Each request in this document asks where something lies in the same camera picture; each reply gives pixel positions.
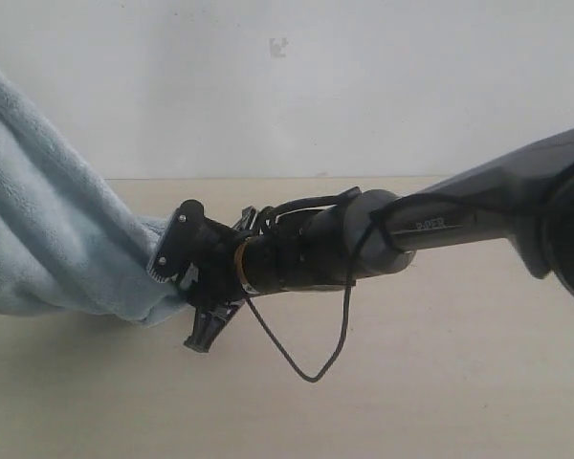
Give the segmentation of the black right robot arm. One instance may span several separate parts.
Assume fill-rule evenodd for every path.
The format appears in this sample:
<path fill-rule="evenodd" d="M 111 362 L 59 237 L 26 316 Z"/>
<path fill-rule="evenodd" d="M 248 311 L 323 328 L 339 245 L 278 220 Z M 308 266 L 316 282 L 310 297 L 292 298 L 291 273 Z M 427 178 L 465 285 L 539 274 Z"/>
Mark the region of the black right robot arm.
<path fill-rule="evenodd" d="M 194 308 L 186 346 L 205 353 L 253 298 L 339 291 L 401 272 L 421 250 L 496 239 L 574 296 L 574 128 L 408 196 L 352 187 L 248 207 L 230 226 L 186 200 L 147 271 Z"/>

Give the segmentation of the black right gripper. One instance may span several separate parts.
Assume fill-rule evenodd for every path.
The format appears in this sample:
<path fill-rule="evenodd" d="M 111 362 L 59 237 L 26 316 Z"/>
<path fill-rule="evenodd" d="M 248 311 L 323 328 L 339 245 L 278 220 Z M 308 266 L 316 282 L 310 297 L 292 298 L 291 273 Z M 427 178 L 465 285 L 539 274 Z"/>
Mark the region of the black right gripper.
<path fill-rule="evenodd" d="M 207 217 L 197 200 L 185 200 L 173 211 L 147 273 L 166 283 L 190 263 L 185 293 L 195 312 L 187 349 L 208 353 L 247 297 L 316 288 L 306 234 L 315 216 L 310 203 L 284 203 L 246 208 L 237 224 L 226 226 Z"/>

